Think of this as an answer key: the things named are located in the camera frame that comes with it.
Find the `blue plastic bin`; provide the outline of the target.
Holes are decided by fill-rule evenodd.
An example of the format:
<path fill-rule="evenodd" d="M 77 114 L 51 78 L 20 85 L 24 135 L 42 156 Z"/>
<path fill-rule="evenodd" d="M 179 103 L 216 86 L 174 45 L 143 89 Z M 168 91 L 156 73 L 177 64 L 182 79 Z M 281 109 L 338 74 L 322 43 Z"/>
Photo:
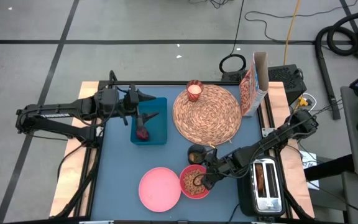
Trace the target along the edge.
<path fill-rule="evenodd" d="M 135 145 L 163 145 L 167 142 L 167 99 L 156 98 L 151 101 L 139 103 L 140 113 L 158 113 L 145 123 L 145 128 L 149 132 L 149 140 L 143 141 L 135 134 L 135 118 L 131 124 L 131 142 Z"/>

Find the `black mesh cup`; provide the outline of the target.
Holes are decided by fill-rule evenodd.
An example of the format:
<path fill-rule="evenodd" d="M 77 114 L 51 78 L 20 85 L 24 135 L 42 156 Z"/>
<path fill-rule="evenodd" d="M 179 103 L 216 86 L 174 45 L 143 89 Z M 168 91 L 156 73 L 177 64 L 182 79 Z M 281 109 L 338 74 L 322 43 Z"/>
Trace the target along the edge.
<path fill-rule="evenodd" d="M 187 159 L 189 164 L 201 165 L 206 157 L 206 148 L 199 144 L 194 144 L 188 148 Z"/>

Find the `copper faceted cup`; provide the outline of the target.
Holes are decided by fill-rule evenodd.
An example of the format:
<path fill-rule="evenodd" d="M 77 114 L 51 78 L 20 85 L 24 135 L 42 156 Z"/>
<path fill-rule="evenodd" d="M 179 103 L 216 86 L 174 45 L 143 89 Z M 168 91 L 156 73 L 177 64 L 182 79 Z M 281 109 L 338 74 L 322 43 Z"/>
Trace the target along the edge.
<path fill-rule="evenodd" d="M 196 102 L 203 91 L 203 84 L 199 80 L 190 80 L 186 86 L 186 91 L 188 99 L 192 102 Z"/>

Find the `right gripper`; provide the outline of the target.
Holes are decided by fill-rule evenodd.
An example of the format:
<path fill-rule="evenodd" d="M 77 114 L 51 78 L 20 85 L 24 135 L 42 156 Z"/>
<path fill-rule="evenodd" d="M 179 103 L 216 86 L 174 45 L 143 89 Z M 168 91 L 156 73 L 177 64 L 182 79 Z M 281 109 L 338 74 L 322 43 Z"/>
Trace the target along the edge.
<path fill-rule="evenodd" d="M 218 158 L 217 152 L 217 148 L 210 149 L 204 158 L 207 178 L 202 178 L 201 183 L 206 190 L 211 190 L 216 182 L 223 178 L 240 179 L 245 176 L 245 167 L 236 165 L 232 154 Z"/>

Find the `bagel half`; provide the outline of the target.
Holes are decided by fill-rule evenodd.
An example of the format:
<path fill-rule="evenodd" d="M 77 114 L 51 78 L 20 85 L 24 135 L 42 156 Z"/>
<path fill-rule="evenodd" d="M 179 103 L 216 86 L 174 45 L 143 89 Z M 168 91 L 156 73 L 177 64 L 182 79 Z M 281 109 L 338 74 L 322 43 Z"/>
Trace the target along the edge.
<path fill-rule="evenodd" d="M 255 165 L 255 173 L 257 176 L 257 188 L 259 194 L 262 194 L 264 192 L 264 170 L 262 164 Z"/>

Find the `orange Cheerios cereal box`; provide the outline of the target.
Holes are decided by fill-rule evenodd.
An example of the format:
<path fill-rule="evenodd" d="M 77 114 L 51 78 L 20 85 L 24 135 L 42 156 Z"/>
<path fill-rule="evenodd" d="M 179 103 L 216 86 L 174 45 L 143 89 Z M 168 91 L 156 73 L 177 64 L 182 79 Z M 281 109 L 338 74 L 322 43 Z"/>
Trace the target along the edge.
<path fill-rule="evenodd" d="M 250 68 L 239 84 L 242 116 L 253 116 L 269 90 L 267 56 L 267 52 L 254 52 Z"/>

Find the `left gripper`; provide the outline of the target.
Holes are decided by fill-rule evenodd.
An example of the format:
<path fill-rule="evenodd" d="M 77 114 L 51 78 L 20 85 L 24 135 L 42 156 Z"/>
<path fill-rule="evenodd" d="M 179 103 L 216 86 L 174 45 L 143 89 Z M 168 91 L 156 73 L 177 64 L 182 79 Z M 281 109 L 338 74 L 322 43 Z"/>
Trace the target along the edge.
<path fill-rule="evenodd" d="M 159 115 L 159 112 L 154 113 L 142 113 L 139 112 L 139 103 L 141 101 L 150 101 L 156 99 L 155 96 L 142 93 L 136 88 L 134 84 L 130 84 L 124 97 L 124 107 L 126 110 L 131 111 L 132 117 L 135 119 L 135 130 L 140 127 L 144 127 L 144 124 Z"/>

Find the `white paper sheet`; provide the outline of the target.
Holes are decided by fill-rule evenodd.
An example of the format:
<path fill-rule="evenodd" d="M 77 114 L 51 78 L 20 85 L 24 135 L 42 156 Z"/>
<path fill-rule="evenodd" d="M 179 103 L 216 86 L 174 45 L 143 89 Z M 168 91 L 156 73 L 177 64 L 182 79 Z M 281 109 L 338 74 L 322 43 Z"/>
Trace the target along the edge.
<path fill-rule="evenodd" d="M 306 151 L 300 151 L 300 154 L 301 154 L 301 161 L 304 169 L 318 165 L 316 154 Z M 318 180 L 314 180 L 311 182 L 307 181 L 306 183 L 309 189 L 319 190 Z"/>

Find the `red bowl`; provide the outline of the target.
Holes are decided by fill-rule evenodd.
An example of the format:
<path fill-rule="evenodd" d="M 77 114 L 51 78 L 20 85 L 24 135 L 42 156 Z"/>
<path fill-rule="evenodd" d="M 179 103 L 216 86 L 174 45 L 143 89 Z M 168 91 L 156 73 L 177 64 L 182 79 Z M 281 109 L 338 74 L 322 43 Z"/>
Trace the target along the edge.
<path fill-rule="evenodd" d="M 185 190 L 185 184 L 184 184 L 184 175 L 188 172 L 188 171 L 191 171 L 191 170 L 194 170 L 194 169 L 200 169 L 203 171 L 203 177 L 206 173 L 206 168 L 201 166 L 201 165 L 196 165 L 196 164 L 193 164 L 193 165 L 189 165 L 187 167 L 185 167 L 181 174 L 180 174 L 180 187 L 181 187 L 181 191 L 188 197 L 188 198 L 192 198 L 192 199 L 201 199 L 201 198 L 205 198 L 205 196 L 207 196 L 209 194 L 209 190 L 205 190 L 205 192 L 201 193 L 201 194 L 198 194 L 198 195 L 190 195 L 186 190 Z"/>

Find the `black aluminium table frame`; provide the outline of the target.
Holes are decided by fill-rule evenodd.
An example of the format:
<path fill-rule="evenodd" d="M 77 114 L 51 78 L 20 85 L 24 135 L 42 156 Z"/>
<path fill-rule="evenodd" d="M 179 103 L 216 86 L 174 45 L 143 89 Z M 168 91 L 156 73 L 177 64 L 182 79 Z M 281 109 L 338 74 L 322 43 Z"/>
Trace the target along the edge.
<path fill-rule="evenodd" d="M 129 81 L 142 92 L 163 96 L 168 100 L 167 143 L 155 146 L 137 146 L 130 142 L 131 119 L 125 126 L 121 118 L 110 119 L 104 132 L 100 163 L 95 182 L 91 183 L 87 216 L 91 221 L 143 224 L 200 224 L 226 223 L 238 204 L 237 181 L 225 178 L 218 182 L 204 199 L 190 199 L 184 194 L 170 210 L 152 212 L 139 199 L 138 187 L 142 176 L 154 167 L 167 167 L 177 175 L 189 165 L 186 159 L 187 141 L 176 129 L 172 119 L 172 106 L 177 95 L 185 89 L 185 81 Z M 240 146 L 255 143 L 261 138 L 262 118 L 254 115 L 243 118 L 240 130 L 232 139 L 218 147 L 219 155 L 229 153 Z M 134 177 L 122 177 L 134 174 Z"/>

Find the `wooden table side board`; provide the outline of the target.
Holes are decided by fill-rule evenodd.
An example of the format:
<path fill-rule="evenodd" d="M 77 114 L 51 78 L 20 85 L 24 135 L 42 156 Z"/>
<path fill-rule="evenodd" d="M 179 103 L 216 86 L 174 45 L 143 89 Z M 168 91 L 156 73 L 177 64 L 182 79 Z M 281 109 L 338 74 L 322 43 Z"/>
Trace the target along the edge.
<path fill-rule="evenodd" d="M 82 82 L 79 98 L 86 98 L 93 96 L 98 90 L 99 82 Z M 85 125 L 76 118 L 73 118 L 71 123 L 73 126 L 84 127 Z M 65 156 L 73 151 L 80 145 L 80 142 L 76 139 L 68 140 Z M 50 217 L 57 215 L 61 212 L 64 206 L 70 201 L 78 187 L 86 178 L 86 175 L 91 170 L 96 155 L 96 149 L 90 149 L 81 147 L 72 155 L 70 155 L 62 164 L 60 170 L 60 176 L 57 182 L 57 188 L 50 209 Z M 69 214 L 69 217 L 85 216 L 88 208 L 88 201 L 90 198 L 91 183 L 86 187 L 83 195 L 79 199 L 76 207 Z"/>
<path fill-rule="evenodd" d="M 290 115 L 290 109 L 282 82 L 269 82 L 269 105 L 272 111 L 274 127 L 281 126 Z M 288 146 L 281 151 L 281 159 L 287 189 L 296 202 L 311 217 L 314 218 L 313 206 L 303 170 L 303 163 L 295 140 L 289 140 Z"/>

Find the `pink plate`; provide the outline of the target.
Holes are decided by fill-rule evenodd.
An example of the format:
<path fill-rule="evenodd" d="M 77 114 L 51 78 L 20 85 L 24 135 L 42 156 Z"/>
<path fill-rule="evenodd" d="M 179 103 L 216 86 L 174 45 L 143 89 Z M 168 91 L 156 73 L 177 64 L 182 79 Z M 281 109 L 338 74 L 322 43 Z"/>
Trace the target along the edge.
<path fill-rule="evenodd" d="M 138 193 L 144 207 L 152 212 L 166 212 L 180 199 L 180 180 L 174 171 L 155 167 L 141 178 Z"/>

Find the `black and chrome toaster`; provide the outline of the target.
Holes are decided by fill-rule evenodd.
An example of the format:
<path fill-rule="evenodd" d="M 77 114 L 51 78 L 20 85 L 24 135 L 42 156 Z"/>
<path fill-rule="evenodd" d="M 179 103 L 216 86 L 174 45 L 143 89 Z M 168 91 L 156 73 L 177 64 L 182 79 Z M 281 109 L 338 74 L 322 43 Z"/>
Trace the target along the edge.
<path fill-rule="evenodd" d="M 259 194 L 255 165 L 264 170 L 264 192 Z M 279 217 L 285 213 L 283 189 L 277 174 L 275 158 L 262 156 L 251 163 L 248 174 L 237 181 L 239 206 L 249 217 Z"/>

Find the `round woven placemat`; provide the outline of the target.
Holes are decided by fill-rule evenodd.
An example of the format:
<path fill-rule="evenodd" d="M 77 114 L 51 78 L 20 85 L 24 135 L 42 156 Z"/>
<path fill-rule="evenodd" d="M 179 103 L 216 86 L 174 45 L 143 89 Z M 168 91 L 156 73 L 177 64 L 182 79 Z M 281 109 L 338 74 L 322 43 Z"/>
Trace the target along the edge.
<path fill-rule="evenodd" d="M 241 109 L 234 95 L 217 85 L 205 85 L 196 102 L 182 91 L 173 104 L 173 123 L 187 140 L 204 146 L 231 141 L 240 128 Z"/>

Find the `cereal heap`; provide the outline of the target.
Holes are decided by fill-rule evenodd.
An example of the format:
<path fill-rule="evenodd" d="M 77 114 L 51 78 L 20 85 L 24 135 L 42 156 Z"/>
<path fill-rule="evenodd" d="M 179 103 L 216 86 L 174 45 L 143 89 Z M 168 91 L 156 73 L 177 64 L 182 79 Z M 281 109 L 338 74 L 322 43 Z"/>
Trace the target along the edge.
<path fill-rule="evenodd" d="M 203 171 L 200 169 L 194 169 L 191 171 L 188 171 L 184 175 L 184 184 L 185 184 L 185 190 L 190 195 L 198 195 L 203 192 L 205 192 L 205 187 L 201 183 L 201 179 L 203 178 Z"/>

